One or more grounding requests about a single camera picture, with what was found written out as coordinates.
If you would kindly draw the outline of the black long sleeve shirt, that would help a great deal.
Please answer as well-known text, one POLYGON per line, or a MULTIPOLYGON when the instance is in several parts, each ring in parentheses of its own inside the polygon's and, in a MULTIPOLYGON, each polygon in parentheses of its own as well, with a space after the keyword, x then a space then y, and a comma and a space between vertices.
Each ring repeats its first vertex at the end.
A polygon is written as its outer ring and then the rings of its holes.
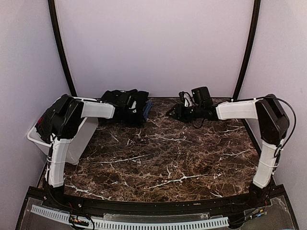
POLYGON ((144 109, 145 103, 148 101, 149 93, 133 89, 130 91, 113 90, 106 91, 101 97, 103 103, 111 104, 115 107, 113 119, 122 122, 119 119, 119 109, 132 106, 134 101, 137 101, 137 109, 144 109))

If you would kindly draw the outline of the blue checked shirt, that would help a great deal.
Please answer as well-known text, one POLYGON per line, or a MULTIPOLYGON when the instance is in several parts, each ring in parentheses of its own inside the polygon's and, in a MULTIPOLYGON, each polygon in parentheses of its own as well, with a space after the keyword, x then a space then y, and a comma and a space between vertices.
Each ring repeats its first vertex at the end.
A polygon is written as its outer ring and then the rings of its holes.
POLYGON ((145 106, 144 106, 144 109, 143 109, 143 118, 145 120, 148 119, 148 116, 149 116, 149 113, 150 113, 150 110, 151 110, 152 106, 153 106, 153 102, 152 101, 147 101, 145 103, 145 106))

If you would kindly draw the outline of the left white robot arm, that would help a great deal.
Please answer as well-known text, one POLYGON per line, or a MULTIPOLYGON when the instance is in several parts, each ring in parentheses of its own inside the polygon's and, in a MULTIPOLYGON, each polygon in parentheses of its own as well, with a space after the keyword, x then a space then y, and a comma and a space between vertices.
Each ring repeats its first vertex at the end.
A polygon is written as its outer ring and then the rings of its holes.
POLYGON ((39 118, 35 130, 50 145, 45 181, 52 188, 64 185, 64 168, 69 145, 81 130, 85 118, 116 119, 129 126, 140 126, 149 93, 106 91, 101 98, 81 98, 67 94, 58 98, 39 118))

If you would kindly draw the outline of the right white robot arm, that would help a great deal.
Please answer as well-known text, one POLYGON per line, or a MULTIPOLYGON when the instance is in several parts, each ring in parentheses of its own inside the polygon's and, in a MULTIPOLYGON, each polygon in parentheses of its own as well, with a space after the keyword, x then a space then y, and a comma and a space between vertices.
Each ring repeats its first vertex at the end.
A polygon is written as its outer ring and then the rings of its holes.
POLYGON ((264 189, 279 166, 281 152, 293 135, 296 125, 284 110, 291 105, 274 94, 249 99, 230 99, 215 103, 205 86, 191 92, 180 92, 179 103, 167 111, 166 116, 183 123, 202 121, 224 121, 241 119, 258 124, 260 158, 252 186, 264 189))

